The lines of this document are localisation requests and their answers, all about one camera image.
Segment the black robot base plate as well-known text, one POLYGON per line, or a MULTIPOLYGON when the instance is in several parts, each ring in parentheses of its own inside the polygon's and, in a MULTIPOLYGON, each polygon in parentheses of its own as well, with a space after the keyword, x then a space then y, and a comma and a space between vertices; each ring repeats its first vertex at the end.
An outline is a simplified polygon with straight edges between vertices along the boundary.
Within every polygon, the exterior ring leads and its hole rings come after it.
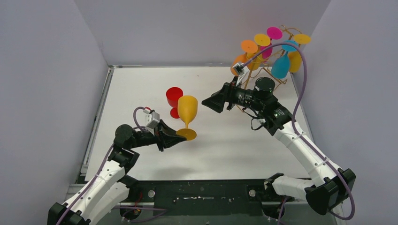
POLYGON ((169 216, 278 217, 284 197, 265 189, 263 179, 138 181, 125 203, 166 209, 169 216))

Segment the red wine glass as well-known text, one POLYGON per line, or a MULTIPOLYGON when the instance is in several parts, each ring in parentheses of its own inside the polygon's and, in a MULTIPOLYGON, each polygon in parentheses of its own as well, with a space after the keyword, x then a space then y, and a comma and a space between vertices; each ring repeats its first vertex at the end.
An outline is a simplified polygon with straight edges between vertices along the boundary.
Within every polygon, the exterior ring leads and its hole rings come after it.
POLYGON ((170 110, 170 116, 174 119, 179 119, 178 114, 178 100, 183 96, 183 90, 179 87, 171 87, 166 91, 166 98, 168 104, 172 107, 170 110))

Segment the gold wire glass rack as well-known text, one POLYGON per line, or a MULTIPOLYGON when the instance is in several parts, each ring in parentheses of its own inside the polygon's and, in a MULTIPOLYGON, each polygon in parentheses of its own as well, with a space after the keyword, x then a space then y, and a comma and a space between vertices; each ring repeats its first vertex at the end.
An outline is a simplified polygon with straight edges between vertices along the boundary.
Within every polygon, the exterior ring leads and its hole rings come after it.
MULTIPOLYGON (((283 37, 279 40, 272 40, 272 44, 277 44, 280 42, 287 42, 287 43, 293 44, 299 48, 303 48, 303 46, 305 46, 305 45, 297 44, 292 39, 293 36, 296 34, 300 34, 300 33, 305 34, 302 31, 300 31, 299 29, 293 28, 293 27, 286 27, 284 25, 281 25, 277 28, 279 28, 282 31, 283 37)), ((260 67, 257 70, 250 70, 250 73, 243 79, 242 88, 249 89, 249 86, 253 85, 255 79, 257 79, 257 78, 261 78, 261 77, 270 78, 276 84, 275 92, 276 92, 277 98, 281 99, 282 104, 286 104, 287 107, 292 110, 292 109, 294 109, 297 99, 298 99, 298 95, 295 91, 293 80, 292 80, 292 75, 294 73, 288 72, 287 76, 283 79, 277 79, 271 75, 271 69, 273 67, 274 62, 278 58, 280 58, 283 54, 285 54, 285 51, 282 49, 282 45, 276 46, 276 47, 272 47, 270 45, 269 47, 264 48, 258 54, 253 56, 246 63, 248 65, 253 59, 258 57, 260 54, 262 54, 264 51, 266 51, 269 48, 273 49, 272 55, 269 57, 269 59, 267 61, 261 63, 260 67)))

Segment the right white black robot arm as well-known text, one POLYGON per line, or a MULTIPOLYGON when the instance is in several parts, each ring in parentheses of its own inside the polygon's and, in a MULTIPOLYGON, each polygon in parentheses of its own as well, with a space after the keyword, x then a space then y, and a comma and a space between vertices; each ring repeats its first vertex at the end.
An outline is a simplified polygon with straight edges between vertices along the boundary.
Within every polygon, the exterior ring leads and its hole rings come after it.
POLYGON ((289 196, 305 200, 320 215, 331 213, 349 198, 356 175, 351 169, 341 169, 308 139, 289 110, 274 96, 274 88, 275 82, 268 77, 257 79, 252 90, 240 88, 234 78, 201 103, 217 113, 224 108, 231 110, 235 105, 252 110, 252 119, 258 120, 260 127, 280 141, 307 171, 309 179, 291 178, 282 173, 266 179, 265 197, 276 201, 289 196))

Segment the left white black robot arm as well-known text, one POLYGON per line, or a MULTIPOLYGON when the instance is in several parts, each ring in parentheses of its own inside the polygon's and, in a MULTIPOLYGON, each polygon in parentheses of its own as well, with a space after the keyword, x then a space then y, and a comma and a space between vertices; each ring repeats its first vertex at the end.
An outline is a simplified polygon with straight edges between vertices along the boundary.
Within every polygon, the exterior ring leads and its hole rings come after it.
POLYGON ((95 225, 118 203, 137 200, 138 181, 128 175, 140 156, 133 149, 155 144, 159 151, 164 151, 186 140, 163 121, 156 125, 154 133, 120 125, 98 171, 71 198, 64 203, 56 202, 50 208, 47 224, 95 225))

